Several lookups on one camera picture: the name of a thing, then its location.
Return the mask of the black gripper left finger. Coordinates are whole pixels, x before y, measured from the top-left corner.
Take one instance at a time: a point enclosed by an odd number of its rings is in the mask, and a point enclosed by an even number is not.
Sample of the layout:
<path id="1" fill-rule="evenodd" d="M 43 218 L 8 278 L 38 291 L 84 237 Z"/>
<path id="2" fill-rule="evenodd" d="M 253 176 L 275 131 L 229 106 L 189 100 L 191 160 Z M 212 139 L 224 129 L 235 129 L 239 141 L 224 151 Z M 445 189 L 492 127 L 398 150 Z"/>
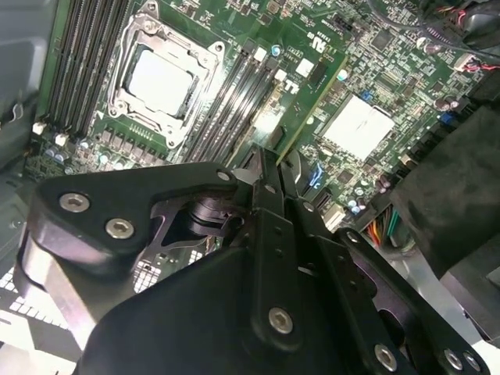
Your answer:
<path id="1" fill-rule="evenodd" d="M 294 228 L 285 202 L 296 198 L 290 167 L 256 147 L 249 168 L 214 162 L 55 177 L 34 190 L 16 286 L 49 299 L 84 348 L 98 322 L 134 294 L 139 261 L 190 246 L 193 236 L 248 246 L 248 322 L 265 346 L 301 344 Z"/>

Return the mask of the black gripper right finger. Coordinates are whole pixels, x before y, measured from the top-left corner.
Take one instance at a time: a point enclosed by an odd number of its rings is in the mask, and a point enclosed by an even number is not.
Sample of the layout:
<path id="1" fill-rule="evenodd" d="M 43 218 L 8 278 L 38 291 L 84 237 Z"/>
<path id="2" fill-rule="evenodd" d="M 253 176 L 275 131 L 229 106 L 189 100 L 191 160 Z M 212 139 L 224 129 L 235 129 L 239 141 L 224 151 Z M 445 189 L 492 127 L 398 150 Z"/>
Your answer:
<path id="1" fill-rule="evenodd" d="M 331 233 L 300 197 L 287 162 L 277 164 L 300 260 L 319 277 L 350 374 L 489 374 L 479 353 L 361 234 Z"/>

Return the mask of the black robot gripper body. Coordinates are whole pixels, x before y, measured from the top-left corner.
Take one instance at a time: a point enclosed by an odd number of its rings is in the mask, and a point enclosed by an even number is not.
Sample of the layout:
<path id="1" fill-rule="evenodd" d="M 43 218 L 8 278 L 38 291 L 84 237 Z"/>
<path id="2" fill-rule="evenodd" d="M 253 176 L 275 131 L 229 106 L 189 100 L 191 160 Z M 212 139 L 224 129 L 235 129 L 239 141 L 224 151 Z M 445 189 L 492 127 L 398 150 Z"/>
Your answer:
<path id="1" fill-rule="evenodd" d="M 217 252 L 112 309 L 86 374 L 342 374 L 341 303 L 294 245 Z"/>

